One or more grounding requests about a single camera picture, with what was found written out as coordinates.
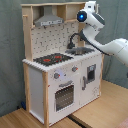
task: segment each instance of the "sink faucet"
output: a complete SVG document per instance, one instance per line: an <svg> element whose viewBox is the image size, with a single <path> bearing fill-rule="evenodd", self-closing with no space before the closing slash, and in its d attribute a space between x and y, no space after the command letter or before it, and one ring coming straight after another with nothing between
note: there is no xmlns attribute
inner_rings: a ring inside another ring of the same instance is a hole
<svg viewBox="0 0 128 128"><path fill-rule="evenodd" d="M80 36L79 33L74 33L74 34L70 37L70 43L69 43L68 46L67 46L68 49L72 49L73 47L75 47L75 44L73 44L73 42L72 42L72 39L73 39L73 37L74 37L75 35Z"/></svg>

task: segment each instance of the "wooden table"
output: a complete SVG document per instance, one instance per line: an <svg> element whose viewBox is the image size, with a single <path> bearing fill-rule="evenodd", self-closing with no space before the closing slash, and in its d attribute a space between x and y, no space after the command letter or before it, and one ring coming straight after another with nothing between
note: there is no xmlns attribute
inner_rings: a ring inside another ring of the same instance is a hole
<svg viewBox="0 0 128 128"><path fill-rule="evenodd" d="M115 128L128 118L128 89L102 80L101 92L71 117L87 128Z"/></svg>
<svg viewBox="0 0 128 128"><path fill-rule="evenodd" d="M37 119L23 109L0 118L0 128L44 128ZM50 128L81 128L69 118L64 118Z"/></svg>

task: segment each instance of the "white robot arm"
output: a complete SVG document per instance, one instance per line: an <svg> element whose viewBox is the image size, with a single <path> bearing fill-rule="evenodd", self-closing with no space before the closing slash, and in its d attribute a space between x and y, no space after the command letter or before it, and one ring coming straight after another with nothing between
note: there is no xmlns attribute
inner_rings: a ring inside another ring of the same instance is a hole
<svg viewBox="0 0 128 128"><path fill-rule="evenodd" d="M77 20L86 23L85 28L79 33L82 40L86 41L97 50L106 55L113 55L128 67L128 41L115 39L108 44L102 45L95 40L96 35L104 27L104 19L95 13L96 1L86 2L84 9L77 14Z"/></svg>

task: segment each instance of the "cabinet door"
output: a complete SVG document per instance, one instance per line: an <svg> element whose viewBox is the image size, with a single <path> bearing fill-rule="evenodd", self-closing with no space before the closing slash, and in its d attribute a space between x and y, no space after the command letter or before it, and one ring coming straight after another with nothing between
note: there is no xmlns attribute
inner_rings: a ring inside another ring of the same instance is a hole
<svg viewBox="0 0 128 128"><path fill-rule="evenodd" d="M101 54L82 61L80 106L99 96L101 63Z"/></svg>

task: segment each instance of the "toy sink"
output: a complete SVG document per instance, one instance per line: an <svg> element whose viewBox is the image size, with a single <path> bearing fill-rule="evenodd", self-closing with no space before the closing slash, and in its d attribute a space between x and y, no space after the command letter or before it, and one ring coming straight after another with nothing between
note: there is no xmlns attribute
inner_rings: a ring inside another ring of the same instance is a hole
<svg viewBox="0 0 128 128"><path fill-rule="evenodd" d="M86 47L77 47L65 51L65 53L73 54L73 55L83 55L83 54L88 54L90 52L94 52L94 49L90 49Z"/></svg>

